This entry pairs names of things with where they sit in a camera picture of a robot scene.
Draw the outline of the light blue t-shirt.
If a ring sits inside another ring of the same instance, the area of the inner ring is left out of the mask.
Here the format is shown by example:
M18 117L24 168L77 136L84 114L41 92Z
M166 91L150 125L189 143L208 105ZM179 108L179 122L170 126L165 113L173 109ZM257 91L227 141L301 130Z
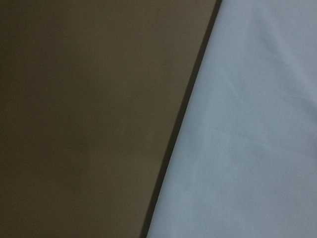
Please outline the light blue t-shirt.
M317 235L317 3L224 0L150 238Z

